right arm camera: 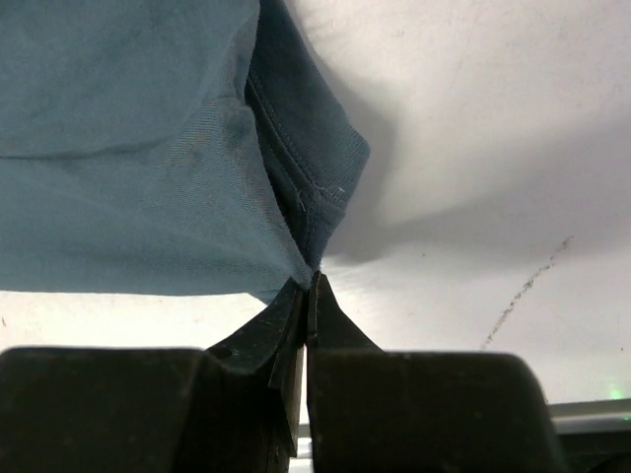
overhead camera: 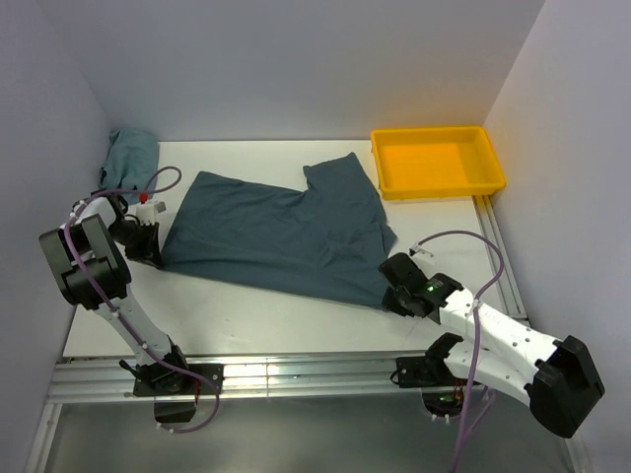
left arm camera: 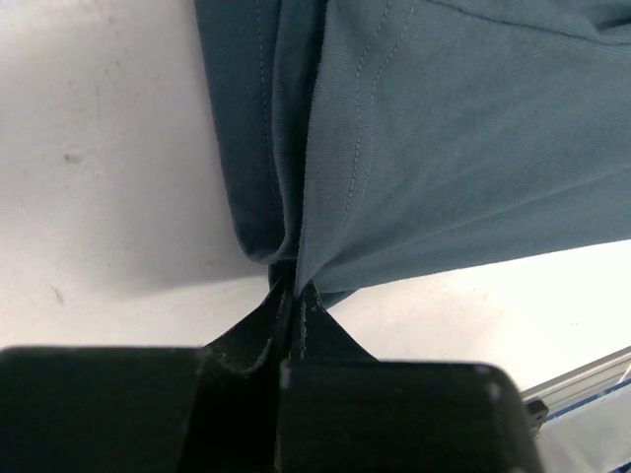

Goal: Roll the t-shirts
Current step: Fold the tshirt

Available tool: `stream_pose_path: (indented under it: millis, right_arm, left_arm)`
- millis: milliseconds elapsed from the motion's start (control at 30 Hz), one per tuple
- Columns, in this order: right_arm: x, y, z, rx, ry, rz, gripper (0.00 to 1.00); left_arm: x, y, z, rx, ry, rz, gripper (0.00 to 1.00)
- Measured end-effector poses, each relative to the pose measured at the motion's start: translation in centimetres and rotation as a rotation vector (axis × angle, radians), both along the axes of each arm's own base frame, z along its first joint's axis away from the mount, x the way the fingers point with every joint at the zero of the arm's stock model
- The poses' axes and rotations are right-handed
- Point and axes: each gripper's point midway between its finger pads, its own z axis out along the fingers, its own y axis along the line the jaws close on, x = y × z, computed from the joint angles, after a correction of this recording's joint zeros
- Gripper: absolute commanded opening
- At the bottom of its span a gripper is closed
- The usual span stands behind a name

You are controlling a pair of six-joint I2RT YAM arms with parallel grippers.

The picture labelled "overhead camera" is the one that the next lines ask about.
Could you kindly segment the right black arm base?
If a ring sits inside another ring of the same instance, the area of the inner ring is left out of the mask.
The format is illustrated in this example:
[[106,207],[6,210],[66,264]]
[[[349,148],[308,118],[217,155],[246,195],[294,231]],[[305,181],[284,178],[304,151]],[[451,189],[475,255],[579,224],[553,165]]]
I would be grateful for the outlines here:
[[399,357],[389,381],[401,389],[420,389],[423,407],[433,421],[448,423],[461,414],[466,379],[452,375],[442,360]]

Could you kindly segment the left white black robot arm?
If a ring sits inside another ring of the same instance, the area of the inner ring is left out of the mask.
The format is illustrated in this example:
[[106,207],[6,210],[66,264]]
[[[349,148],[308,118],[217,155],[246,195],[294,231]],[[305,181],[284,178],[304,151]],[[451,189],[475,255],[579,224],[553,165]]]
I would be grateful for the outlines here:
[[147,387],[185,391],[192,369],[171,337],[158,328],[131,290],[129,261],[163,266],[156,217],[162,202],[128,213],[122,194],[95,192],[74,204],[69,222],[38,241],[63,298],[105,320],[132,350],[136,365],[120,365]]

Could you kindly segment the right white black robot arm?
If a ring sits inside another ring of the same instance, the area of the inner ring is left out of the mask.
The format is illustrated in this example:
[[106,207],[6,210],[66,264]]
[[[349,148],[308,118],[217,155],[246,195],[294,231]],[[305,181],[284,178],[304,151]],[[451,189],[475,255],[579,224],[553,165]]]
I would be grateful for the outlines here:
[[443,273],[426,277],[404,253],[379,270],[391,300],[446,331],[423,355],[396,359],[392,380],[399,387],[454,386],[471,376],[525,404],[540,425],[564,439],[575,434],[605,393],[591,353],[578,338],[537,332],[478,302]]

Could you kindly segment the dark teal t-shirt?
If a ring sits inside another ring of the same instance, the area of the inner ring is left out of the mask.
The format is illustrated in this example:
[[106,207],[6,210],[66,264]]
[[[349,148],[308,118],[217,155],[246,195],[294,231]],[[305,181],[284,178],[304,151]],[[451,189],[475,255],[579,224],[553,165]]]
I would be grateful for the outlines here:
[[162,248],[163,268],[380,308],[378,267],[394,247],[382,201],[355,154],[305,166],[304,191],[200,172]]

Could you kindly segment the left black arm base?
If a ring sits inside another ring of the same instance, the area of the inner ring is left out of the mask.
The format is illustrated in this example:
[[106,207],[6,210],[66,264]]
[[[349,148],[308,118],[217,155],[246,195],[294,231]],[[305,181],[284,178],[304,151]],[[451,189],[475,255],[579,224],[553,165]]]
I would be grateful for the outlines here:
[[210,385],[188,374],[169,371],[160,364],[129,370],[135,378],[133,396],[154,399],[154,418],[158,423],[175,427],[187,424],[196,414],[201,395],[221,392],[223,365],[193,364],[188,368],[206,378]]

